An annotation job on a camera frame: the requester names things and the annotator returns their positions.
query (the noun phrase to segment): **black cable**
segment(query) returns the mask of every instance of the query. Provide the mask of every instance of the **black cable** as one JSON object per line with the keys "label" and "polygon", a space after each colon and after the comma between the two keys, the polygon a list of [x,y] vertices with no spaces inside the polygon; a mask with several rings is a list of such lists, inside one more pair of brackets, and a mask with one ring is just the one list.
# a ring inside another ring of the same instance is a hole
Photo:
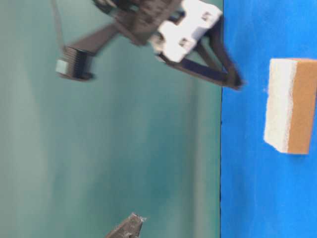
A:
{"label": "black cable", "polygon": [[59,44],[60,49],[62,52],[65,52],[65,43],[63,39],[63,31],[61,28],[61,21],[60,21],[60,14],[58,11],[58,6],[56,0],[51,0],[52,4],[52,10],[53,10],[53,15],[54,15],[54,21],[55,21],[55,29],[56,29],[56,38],[57,38],[57,43]]}

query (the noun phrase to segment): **robotic arm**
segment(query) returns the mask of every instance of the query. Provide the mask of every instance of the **robotic arm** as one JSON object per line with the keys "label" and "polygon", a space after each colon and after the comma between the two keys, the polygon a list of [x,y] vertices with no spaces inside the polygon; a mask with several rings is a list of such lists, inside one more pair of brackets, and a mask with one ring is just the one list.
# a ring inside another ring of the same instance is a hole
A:
{"label": "robotic arm", "polygon": [[[194,77],[239,89],[243,82],[221,42],[222,12],[200,0],[93,0],[114,22],[64,47],[56,71],[65,78],[87,81],[91,59],[118,33],[137,46],[150,43],[166,65]],[[226,72],[218,68],[202,44],[209,46]],[[197,52],[206,65],[187,59]]]}

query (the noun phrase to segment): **dark metal object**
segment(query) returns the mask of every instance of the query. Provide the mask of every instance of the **dark metal object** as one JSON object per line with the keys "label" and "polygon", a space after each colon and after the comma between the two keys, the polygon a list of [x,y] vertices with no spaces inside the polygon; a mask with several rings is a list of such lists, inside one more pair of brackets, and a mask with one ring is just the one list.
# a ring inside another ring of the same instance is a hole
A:
{"label": "dark metal object", "polygon": [[132,213],[119,226],[114,228],[106,238],[138,238],[144,219]]}
{"label": "dark metal object", "polygon": [[[115,21],[66,47],[65,57],[62,60],[67,63],[67,69],[59,72],[62,77],[79,81],[89,80],[92,77],[89,73],[91,57],[100,52],[118,33],[129,38],[137,46],[146,45],[164,21],[175,21],[172,15],[178,10],[182,0],[93,0],[93,2],[105,13],[109,14],[115,10],[113,16]],[[243,82],[221,41],[222,22],[221,18],[204,37],[209,38],[209,46],[226,72],[216,66],[201,42],[197,43],[194,51],[201,56],[207,66],[186,58],[176,63],[169,61],[163,54],[158,57],[166,65],[194,77],[220,86],[239,89]]]}

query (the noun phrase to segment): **rectangular sponge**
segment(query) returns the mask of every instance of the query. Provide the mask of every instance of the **rectangular sponge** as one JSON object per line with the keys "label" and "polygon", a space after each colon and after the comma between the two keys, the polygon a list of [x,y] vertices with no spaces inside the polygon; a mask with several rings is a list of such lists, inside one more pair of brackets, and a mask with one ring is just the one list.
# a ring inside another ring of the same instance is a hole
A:
{"label": "rectangular sponge", "polygon": [[317,91],[317,60],[271,59],[264,141],[277,151],[308,154]]}

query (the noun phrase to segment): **green background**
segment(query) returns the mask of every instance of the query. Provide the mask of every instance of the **green background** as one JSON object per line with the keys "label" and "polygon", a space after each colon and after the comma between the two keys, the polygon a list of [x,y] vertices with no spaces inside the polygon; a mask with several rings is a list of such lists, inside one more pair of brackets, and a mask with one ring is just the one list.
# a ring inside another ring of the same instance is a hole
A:
{"label": "green background", "polygon": [[[58,4],[67,42],[111,20]],[[95,81],[58,78],[49,0],[1,0],[0,30],[1,237],[102,238],[131,212],[143,238],[219,237],[219,87],[123,37]]]}

